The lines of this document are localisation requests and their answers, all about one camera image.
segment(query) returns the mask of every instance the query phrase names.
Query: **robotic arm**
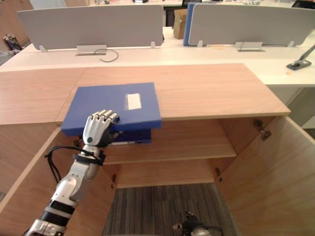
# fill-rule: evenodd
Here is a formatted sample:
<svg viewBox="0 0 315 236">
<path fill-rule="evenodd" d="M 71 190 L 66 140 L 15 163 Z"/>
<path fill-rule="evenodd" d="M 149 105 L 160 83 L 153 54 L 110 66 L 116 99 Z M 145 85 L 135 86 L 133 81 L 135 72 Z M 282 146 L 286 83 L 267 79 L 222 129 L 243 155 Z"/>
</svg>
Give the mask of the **robotic arm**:
<svg viewBox="0 0 315 236">
<path fill-rule="evenodd" d="M 109 127 L 118 122 L 119 116 L 110 110 L 88 117 L 83 132 L 84 151 L 74 155 L 69 173 L 59 182 L 43 215 L 34 221 L 26 236 L 64 235 L 75 208 L 87 194 L 99 165 L 104 162 L 100 148 L 108 146 L 118 135 L 110 133 Z"/>
</svg>

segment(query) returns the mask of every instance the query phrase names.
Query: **desk divider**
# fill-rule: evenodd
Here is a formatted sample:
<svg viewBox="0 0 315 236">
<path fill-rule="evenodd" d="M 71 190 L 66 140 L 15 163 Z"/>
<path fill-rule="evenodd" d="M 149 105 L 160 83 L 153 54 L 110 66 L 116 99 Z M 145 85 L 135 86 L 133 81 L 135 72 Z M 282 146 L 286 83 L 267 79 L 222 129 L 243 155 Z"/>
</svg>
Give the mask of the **desk divider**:
<svg viewBox="0 0 315 236">
<path fill-rule="evenodd" d="M 300 45 L 315 29 L 311 9 L 190 3 L 184 46 L 262 42 Z"/>
<path fill-rule="evenodd" d="M 143 47 L 163 42 L 161 5 L 83 6 L 19 11 L 36 49 L 77 45 Z"/>
</svg>

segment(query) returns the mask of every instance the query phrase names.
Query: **cabinet door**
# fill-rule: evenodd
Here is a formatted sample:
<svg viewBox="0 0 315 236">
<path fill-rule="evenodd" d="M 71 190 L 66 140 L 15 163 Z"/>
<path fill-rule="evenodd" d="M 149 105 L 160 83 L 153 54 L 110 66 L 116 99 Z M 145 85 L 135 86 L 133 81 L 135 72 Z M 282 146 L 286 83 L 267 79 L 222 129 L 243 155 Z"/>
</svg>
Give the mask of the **cabinet door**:
<svg viewBox="0 0 315 236">
<path fill-rule="evenodd" d="M 57 128 L 24 169 L 0 203 L 1 236 L 22 235 L 44 212 L 55 192 L 56 182 L 43 156 L 52 146 L 70 145 L 72 141 L 73 138 L 65 137 L 60 128 Z M 65 149 L 54 153 L 54 163 L 62 177 L 69 172 L 73 153 Z M 79 203 L 69 221 L 66 235 L 102 234 L 115 196 L 115 186 L 111 183 L 109 175 L 100 167 L 86 197 Z"/>
<path fill-rule="evenodd" d="M 315 142 L 288 117 L 275 118 L 216 184 L 244 236 L 315 235 Z"/>
</svg>

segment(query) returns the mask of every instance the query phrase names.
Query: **blue box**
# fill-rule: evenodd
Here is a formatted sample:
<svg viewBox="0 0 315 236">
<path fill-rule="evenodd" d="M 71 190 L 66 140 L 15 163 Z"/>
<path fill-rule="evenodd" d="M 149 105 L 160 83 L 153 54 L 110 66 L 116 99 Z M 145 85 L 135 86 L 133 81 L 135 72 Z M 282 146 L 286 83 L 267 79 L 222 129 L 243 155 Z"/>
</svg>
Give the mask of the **blue box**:
<svg viewBox="0 0 315 236">
<path fill-rule="evenodd" d="M 128 94 L 139 94 L 141 108 L 128 109 Z M 123 131 L 119 141 L 148 142 L 152 128 L 161 127 L 158 99 L 154 83 L 79 87 L 61 130 L 65 135 L 82 135 L 89 115 L 113 110 L 120 116 L 120 122 L 111 125 L 113 132 Z"/>
</svg>

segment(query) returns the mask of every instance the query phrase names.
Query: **gray carpet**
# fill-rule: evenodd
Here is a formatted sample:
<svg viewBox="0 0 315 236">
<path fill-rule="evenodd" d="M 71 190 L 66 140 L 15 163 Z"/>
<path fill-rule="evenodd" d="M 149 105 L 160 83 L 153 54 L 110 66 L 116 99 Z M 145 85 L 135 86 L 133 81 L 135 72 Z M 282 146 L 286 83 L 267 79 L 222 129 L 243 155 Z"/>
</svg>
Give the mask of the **gray carpet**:
<svg viewBox="0 0 315 236">
<path fill-rule="evenodd" d="M 103 235 L 180 236 L 172 225 L 185 220 L 186 210 L 206 225 L 221 227 L 224 236 L 237 235 L 216 186 L 210 183 L 118 189 Z"/>
</svg>

